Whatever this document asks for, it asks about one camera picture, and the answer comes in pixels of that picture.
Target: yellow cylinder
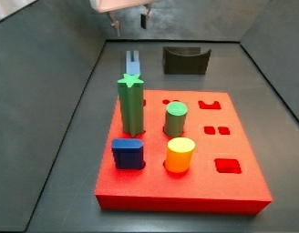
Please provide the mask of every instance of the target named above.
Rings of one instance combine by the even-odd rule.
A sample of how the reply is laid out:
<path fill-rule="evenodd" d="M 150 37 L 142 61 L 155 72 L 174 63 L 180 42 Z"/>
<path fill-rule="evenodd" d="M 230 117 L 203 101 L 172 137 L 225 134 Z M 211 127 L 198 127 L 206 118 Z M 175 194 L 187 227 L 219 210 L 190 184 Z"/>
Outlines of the yellow cylinder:
<path fill-rule="evenodd" d="M 168 142 L 166 169 L 180 173 L 190 168 L 197 144 L 187 137 L 176 137 Z"/>

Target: red shape sorter board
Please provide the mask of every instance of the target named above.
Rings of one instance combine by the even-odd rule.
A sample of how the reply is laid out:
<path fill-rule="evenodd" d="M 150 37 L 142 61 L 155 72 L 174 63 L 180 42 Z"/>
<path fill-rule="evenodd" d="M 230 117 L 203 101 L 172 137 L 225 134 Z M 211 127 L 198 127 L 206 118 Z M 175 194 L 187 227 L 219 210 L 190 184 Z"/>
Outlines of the red shape sorter board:
<path fill-rule="evenodd" d="M 102 208 L 258 214 L 273 197 L 229 94 L 147 90 L 144 100 L 146 132 L 138 138 L 146 168 L 116 169 L 112 140 L 130 137 L 118 101 L 95 190 Z M 197 142 L 183 174 L 163 166 L 171 140 L 163 133 L 166 104 L 174 100 L 189 107 L 182 137 Z"/>

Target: toy block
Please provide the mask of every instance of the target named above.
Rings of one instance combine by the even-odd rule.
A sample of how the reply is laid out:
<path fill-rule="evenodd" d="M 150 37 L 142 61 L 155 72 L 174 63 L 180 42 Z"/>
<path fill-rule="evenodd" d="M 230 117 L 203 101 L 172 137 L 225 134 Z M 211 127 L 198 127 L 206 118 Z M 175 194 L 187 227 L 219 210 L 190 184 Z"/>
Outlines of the toy block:
<path fill-rule="evenodd" d="M 127 51 L 127 74 L 134 76 L 134 75 L 140 75 L 142 74 L 142 69 L 140 69 L 140 60 L 139 60 L 139 51 Z"/>
<path fill-rule="evenodd" d="M 146 132 L 138 138 L 143 141 L 146 167 L 116 169 L 112 141 L 130 138 L 122 131 L 116 102 L 95 189 L 102 208 L 258 214 L 273 197 L 229 94 L 146 90 L 144 99 Z M 190 109 L 182 137 L 190 138 L 197 147 L 183 173 L 166 169 L 166 99 L 178 99 Z M 198 101 L 218 101 L 221 109 L 201 109 Z M 215 137 L 205 132 L 205 127 L 229 127 L 233 134 Z"/>
<path fill-rule="evenodd" d="M 124 74 L 118 80 L 123 131 L 132 137 L 143 133 L 143 81 L 140 75 Z"/>
<path fill-rule="evenodd" d="M 168 142 L 166 169 L 182 173 L 190 168 L 195 142 L 186 137 L 176 137 Z"/>
<path fill-rule="evenodd" d="M 116 138 L 112 142 L 116 169 L 143 169 L 143 141 Z"/>
<path fill-rule="evenodd" d="M 170 137 L 179 137 L 183 133 L 183 125 L 187 114 L 187 106 L 182 102 L 171 102 L 167 105 L 164 133 Z"/>
<path fill-rule="evenodd" d="M 201 52 L 201 47 L 164 47 L 164 74 L 205 75 L 209 67 L 211 50 Z"/>

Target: gray floor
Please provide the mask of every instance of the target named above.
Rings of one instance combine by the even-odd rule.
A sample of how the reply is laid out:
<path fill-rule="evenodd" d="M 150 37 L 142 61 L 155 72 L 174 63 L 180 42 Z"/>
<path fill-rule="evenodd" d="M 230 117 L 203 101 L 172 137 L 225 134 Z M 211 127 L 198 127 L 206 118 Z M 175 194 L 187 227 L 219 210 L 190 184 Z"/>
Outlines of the gray floor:
<path fill-rule="evenodd" d="M 103 49 L 82 6 L 37 1 L 0 24 L 0 231 L 27 229 Z"/>
<path fill-rule="evenodd" d="M 211 48 L 207 75 L 163 75 L 162 46 Z M 274 195 L 258 216 L 100 210 L 94 188 L 124 65 L 120 52 L 132 49 L 140 51 L 146 89 L 230 94 Z M 29 231 L 299 231 L 299 125 L 239 44 L 107 43 Z"/>
<path fill-rule="evenodd" d="M 270 3 L 241 44 L 299 119 L 299 0 Z"/>

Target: gray table surface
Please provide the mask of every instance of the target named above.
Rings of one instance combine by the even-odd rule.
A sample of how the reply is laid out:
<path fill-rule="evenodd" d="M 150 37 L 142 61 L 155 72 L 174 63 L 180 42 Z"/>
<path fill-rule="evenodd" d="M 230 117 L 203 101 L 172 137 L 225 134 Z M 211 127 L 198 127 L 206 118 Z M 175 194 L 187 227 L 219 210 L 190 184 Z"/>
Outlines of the gray table surface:
<path fill-rule="evenodd" d="M 163 46 L 211 48 L 205 76 L 166 76 Z M 258 216 L 100 210 L 94 196 L 123 72 L 120 53 L 140 51 L 146 89 L 227 92 L 274 203 Z M 239 44 L 108 42 L 48 179 L 31 232 L 299 231 L 299 125 Z"/>

